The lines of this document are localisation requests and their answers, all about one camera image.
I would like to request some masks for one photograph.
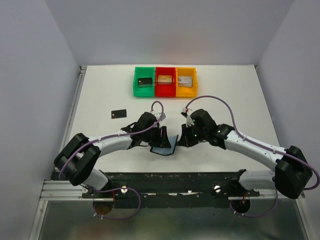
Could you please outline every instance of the white table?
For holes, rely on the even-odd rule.
[[[87,137],[115,133],[137,121],[143,112],[149,112],[155,100],[160,100],[164,105],[166,119],[163,125],[167,126],[168,135],[181,135],[181,125],[185,123],[185,118],[180,112],[190,99],[133,97],[135,67],[87,67],[70,139],[77,133]],[[271,145],[279,145],[253,65],[174,67],[196,67],[198,96],[214,95],[222,98],[231,106],[240,131]],[[227,107],[215,99],[196,100],[190,108],[207,110],[217,124],[232,125]],[[121,109],[127,110],[127,117],[111,119],[111,111]],[[160,111],[161,108],[156,106],[155,109]],[[167,157],[151,153],[149,147],[135,147],[99,158],[95,168],[105,172],[233,172],[239,169],[267,169],[244,155],[209,143],[200,143],[190,148],[177,147],[175,153]]]

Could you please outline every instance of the yellow bin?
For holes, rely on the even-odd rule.
[[[195,98],[198,93],[197,71],[195,67],[176,67],[176,98]],[[192,77],[192,87],[178,86],[178,77]]]

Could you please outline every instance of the gray wall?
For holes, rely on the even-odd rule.
[[[257,64],[294,0],[46,0],[75,59]]]
[[[300,147],[308,162],[320,171],[319,0],[293,3],[257,72],[279,142],[284,147]],[[305,194],[320,237],[320,188]]]
[[[0,1],[0,239],[28,239],[78,64],[43,0]]]

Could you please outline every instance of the black card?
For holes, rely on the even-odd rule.
[[[140,88],[152,87],[152,84],[153,84],[152,77],[139,77],[138,78],[138,86]]]
[[[111,111],[111,119],[121,119],[127,117],[127,109]]]

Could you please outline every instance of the plastic container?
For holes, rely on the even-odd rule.
[[[159,75],[172,76],[172,84],[158,84]],[[176,97],[176,68],[161,67],[155,68],[155,86],[154,95],[159,98],[175,98]]]
[[[155,74],[153,66],[136,66],[133,79],[133,96],[139,98],[153,98],[155,96]],[[152,86],[139,87],[139,78],[152,78]]]
[[[192,87],[178,86],[178,77],[192,77]],[[197,71],[194,67],[176,68],[176,97],[177,98],[195,98],[198,94]]]

